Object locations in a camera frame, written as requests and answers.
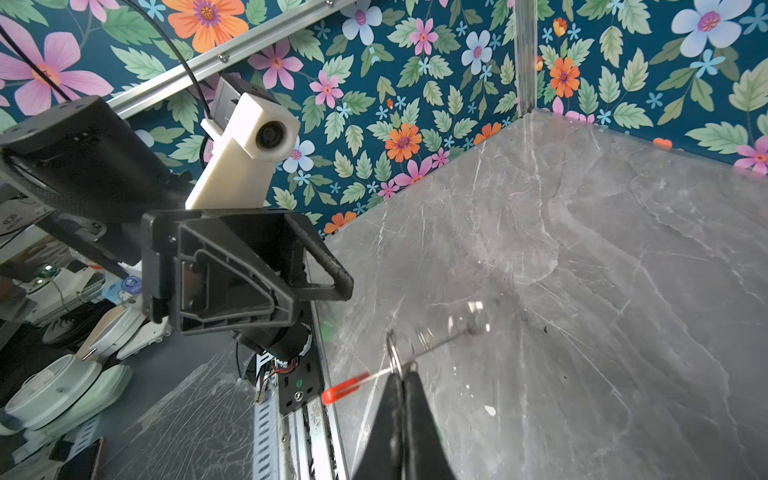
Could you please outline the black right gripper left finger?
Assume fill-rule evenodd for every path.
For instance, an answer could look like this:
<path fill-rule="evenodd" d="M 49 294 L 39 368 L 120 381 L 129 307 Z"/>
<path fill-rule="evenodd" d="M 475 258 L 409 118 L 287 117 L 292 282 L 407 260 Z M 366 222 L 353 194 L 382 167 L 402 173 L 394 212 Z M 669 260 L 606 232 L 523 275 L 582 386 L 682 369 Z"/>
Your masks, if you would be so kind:
<path fill-rule="evenodd" d="M 400 377 L 390 375 L 354 480 L 397 480 L 402 477 L 403 398 Z"/>

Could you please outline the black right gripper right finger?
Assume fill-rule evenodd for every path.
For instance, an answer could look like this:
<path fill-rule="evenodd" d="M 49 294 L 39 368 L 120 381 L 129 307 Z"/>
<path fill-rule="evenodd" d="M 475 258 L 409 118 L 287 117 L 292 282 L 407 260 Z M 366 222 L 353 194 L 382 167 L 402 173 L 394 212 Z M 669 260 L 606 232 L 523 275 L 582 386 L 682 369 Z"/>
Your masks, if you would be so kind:
<path fill-rule="evenodd" d="M 404 474 L 408 480 L 455 479 L 416 371 L 404 377 Z"/>

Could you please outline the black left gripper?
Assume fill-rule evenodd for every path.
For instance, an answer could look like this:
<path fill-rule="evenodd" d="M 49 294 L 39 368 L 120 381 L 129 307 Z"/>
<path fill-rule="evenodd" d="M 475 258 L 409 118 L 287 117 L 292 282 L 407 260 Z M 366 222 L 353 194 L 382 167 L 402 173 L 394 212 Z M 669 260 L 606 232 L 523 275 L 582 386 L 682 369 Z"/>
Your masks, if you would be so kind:
<path fill-rule="evenodd" d="M 143 313 L 187 335 L 310 322 L 308 300 L 346 301 L 354 279 L 301 213 L 153 210 L 141 221 Z M 333 284 L 310 283 L 304 256 Z"/>

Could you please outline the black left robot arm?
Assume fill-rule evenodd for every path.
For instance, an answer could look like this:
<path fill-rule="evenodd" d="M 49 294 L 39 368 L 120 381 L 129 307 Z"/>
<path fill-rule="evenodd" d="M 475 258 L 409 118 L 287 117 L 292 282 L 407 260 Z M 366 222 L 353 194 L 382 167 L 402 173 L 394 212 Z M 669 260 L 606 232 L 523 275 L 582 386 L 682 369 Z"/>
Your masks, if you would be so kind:
<path fill-rule="evenodd" d="M 53 107 L 1 137 L 1 170 L 56 211 L 97 224 L 93 245 L 139 263 L 143 306 L 187 335 L 285 330 L 354 281 L 303 214 L 267 209 L 299 122 L 267 94 L 221 94 L 202 123 L 213 154 L 175 174 L 100 97 Z"/>

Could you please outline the white round device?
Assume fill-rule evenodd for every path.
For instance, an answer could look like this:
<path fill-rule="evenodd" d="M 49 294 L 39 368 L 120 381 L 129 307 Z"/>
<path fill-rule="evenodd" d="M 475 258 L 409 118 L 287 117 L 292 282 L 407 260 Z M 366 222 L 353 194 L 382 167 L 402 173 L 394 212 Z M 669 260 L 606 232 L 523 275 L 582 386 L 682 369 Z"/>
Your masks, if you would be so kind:
<path fill-rule="evenodd" d="M 114 404 L 133 377 L 126 365 L 107 369 L 67 354 L 29 377 L 1 408 L 1 434 L 54 438 Z"/>

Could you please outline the black smartphone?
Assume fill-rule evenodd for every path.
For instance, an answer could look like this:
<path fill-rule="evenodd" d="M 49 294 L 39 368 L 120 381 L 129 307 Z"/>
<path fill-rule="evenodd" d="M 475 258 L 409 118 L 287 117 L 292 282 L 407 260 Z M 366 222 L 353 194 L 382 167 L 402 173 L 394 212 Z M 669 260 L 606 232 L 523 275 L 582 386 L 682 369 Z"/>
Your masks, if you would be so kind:
<path fill-rule="evenodd" d="M 101 478 L 104 439 L 97 438 L 68 460 L 58 471 L 57 480 L 98 480 Z"/>

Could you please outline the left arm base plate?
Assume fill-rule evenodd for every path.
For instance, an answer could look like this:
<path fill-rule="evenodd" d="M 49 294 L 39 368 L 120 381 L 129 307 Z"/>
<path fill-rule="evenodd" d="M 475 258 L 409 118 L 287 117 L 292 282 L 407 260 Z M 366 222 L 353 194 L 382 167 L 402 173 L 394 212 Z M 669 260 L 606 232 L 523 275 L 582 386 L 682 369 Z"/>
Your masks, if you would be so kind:
<path fill-rule="evenodd" d="M 307 345 L 287 373 L 279 373 L 278 405 L 282 416 L 296 412 L 318 398 L 324 390 L 324 375 L 315 332 L 309 329 Z"/>

